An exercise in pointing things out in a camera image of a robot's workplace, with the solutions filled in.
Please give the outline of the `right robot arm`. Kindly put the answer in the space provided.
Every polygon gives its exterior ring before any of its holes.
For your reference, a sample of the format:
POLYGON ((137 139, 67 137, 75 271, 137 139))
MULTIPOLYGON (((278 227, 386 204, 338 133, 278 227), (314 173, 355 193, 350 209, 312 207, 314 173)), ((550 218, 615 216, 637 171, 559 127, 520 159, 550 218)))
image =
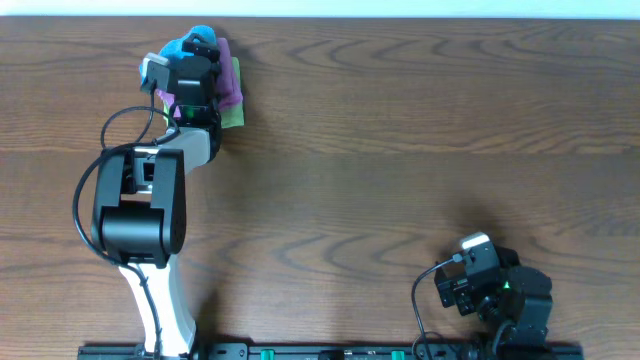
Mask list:
POLYGON ((463 347, 463 359, 552 359, 546 344, 553 307, 551 279, 526 266, 500 267, 448 276, 435 275, 444 307, 455 306, 463 316, 475 313, 486 332, 463 347))

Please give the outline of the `blue microfiber cloth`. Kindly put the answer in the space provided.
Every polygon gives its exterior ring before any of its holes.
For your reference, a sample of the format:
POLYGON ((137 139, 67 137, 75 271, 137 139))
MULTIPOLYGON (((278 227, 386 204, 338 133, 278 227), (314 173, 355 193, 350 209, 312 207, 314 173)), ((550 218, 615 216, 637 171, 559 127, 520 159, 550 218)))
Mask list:
POLYGON ((187 34, 180 38, 169 41, 158 53, 158 56, 168 63, 162 65, 164 70, 160 71, 160 77, 151 77, 148 74, 150 60, 144 60, 139 67, 141 76, 141 90, 147 92, 153 81, 156 81, 156 88, 169 92, 175 90, 185 80, 187 75, 192 75, 194 68, 188 67, 197 65, 197 70, 207 70, 208 75, 215 79, 220 73, 220 65, 217 61, 212 61, 207 55, 193 53, 189 49, 184 50, 183 44, 187 42, 200 48, 205 46, 216 46, 217 38, 215 31, 206 25, 197 25, 187 34))

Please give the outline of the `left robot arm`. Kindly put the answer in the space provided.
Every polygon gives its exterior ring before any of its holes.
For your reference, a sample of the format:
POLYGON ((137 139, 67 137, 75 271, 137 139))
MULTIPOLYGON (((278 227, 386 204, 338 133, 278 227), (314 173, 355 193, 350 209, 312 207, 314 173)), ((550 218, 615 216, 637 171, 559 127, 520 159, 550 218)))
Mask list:
POLYGON ((116 266, 134 294, 145 341, 133 359, 195 359, 197 325, 186 304, 178 255, 187 229, 186 177, 217 155, 222 137, 222 52, 214 37, 192 32, 177 54, 149 53, 140 90, 172 96, 167 109, 145 106, 165 133, 103 146, 84 174, 97 176, 92 226, 79 232, 100 258, 116 266))

